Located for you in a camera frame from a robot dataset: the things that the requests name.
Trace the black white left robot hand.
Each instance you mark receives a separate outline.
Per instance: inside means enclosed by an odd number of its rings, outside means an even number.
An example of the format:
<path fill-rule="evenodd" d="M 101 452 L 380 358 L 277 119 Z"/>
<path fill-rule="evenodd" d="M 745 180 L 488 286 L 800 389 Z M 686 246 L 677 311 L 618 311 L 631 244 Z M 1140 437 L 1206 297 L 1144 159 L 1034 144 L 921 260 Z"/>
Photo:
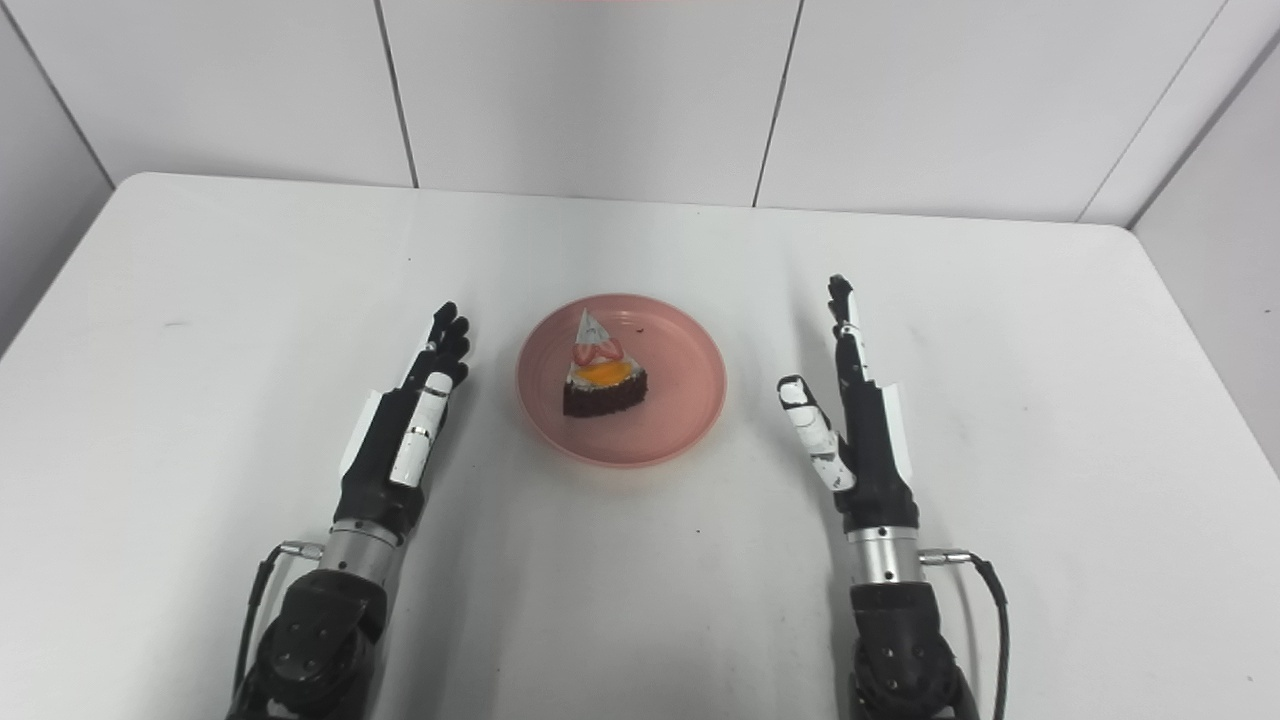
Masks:
<path fill-rule="evenodd" d="M 452 301 L 431 316 L 431 329 L 404 379 L 383 393 L 364 439 L 340 480 L 333 520 L 385 532 L 403 544 L 422 515 L 422 479 L 445 424 L 452 393 L 465 382 L 468 319 Z"/>

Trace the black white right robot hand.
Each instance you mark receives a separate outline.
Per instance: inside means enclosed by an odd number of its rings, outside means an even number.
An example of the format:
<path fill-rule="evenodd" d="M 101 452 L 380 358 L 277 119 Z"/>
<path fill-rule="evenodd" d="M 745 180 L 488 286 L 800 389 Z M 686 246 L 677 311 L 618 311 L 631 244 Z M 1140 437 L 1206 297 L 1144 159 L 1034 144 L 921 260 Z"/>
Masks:
<path fill-rule="evenodd" d="M 915 530 L 920 525 L 919 507 L 899 465 L 890 401 L 870 370 L 854 288 L 836 274 L 829 278 L 828 292 L 845 429 L 836 429 L 801 375 L 780 378 L 780 405 L 832 493 L 847 532 L 879 527 Z"/>

